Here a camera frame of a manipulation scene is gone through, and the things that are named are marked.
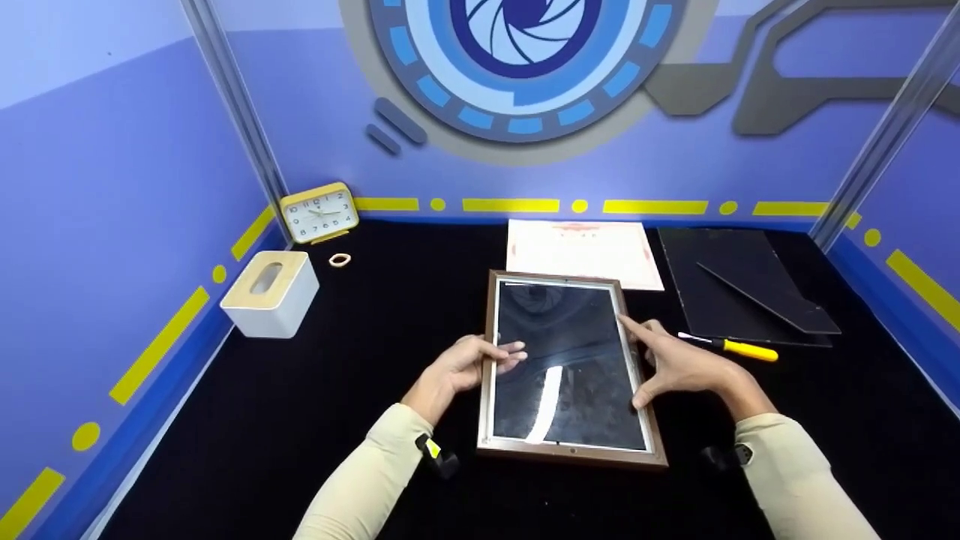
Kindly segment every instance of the finger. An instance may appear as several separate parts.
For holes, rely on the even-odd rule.
[[[519,364],[519,363],[520,363],[520,359],[519,359],[519,358],[510,358],[510,359],[507,359],[507,360],[505,360],[503,363],[497,364],[497,366],[496,366],[496,374],[497,374],[497,375],[503,375],[503,374],[507,373],[508,371],[514,369],[514,368],[516,367],[516,365]]]
[[[653,376],[650,380],[640,385],[640,388],[636,390],[634,398],[631,400],[631,404],[636,410],[640,410],[650,404],[654,398],[664,392],[663,385],[660,382],[660,379],[657,376]]]
[[[651,343],[657,337],[655,333],[626,315],[617,315],[617,318],[620,319],[620,323],[622,323],[623,326],[627,327],[627,330],[636,336],[637,339],[646,344],[647,347],[650,347]]]
[[[510,353],[508,356],[503,358],[494,358],[493,361],[495,361],[497,364],[504,364],[512,361],[522,362],[525,359],[527,359],[527,354],[521,351],[519,353]]]
[[[499,345],[498,348],[503,349],[508,353],[517,353],[522,351],[526,346],[527,344],[522,341],[515,341],[513,343],[504,343],[503,345]]]
[[[649,321],[642,323],[641,326],[653,333],[658,333],[660,335],[669,335],[670,337],[673,337],[670,334],[670,332],[668,332],[666,328],[664,328],[663,325],[660,323],[660,321],[658,321],[657,319],[650,319]]]
[[[479,355],[486,355],[494,359],[504,359],[510,355],[509,351],[500,349],[479,335],[474,335],[470,342],[473,347],[476,347],[476,351]]]

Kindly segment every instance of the screwdriver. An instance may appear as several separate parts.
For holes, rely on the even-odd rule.
[[[777,358],[780,357],[780,355],[777,354],[777,351],[774,351],[773,349],[766,349],[763,347],[758,347],[757,345],[750,345],[749,343],[730,341],[729,339],[707,339],[705,337],[690,335],[683,331],[679,332],[677,337],[680,339],[692,339],[702,343],[708,343],[710,346],[720,349],[721,351],[737,353],[738,355],[746,356],[747,358],[755,358],[765,362],[776,362]]]

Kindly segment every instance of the yellow alarm clock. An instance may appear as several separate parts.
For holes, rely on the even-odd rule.
[[[321,185],[280,199],[283,222],[298,244],[316,244],[346,234],[359,217],[343,182]]]

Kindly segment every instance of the yellow screwdriver handle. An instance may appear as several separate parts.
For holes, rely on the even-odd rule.
[[[750,345],[747,343],[737,343],[736,341],[730,341],[729,339],[723,340],[723,350],[730,351],[731,353],[737,353],[738,355],[749,358],[756,358],[757,360],[763,360],[765,362],[776,362],[777,358],[780,357],[780,355],[777,354],[777,351],[772,349],[764,349],[763,347],[758,347],[756,345]]]

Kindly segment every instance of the aperture logo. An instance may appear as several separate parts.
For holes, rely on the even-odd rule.
[[[579,52],[597,23],[600,0],[455,1],[453,28],[470,57],[504,77],[549,73]]]
[[[662,60],[685,0],[370,0],[377,40],[433,116],[498,142],[568,135]]]

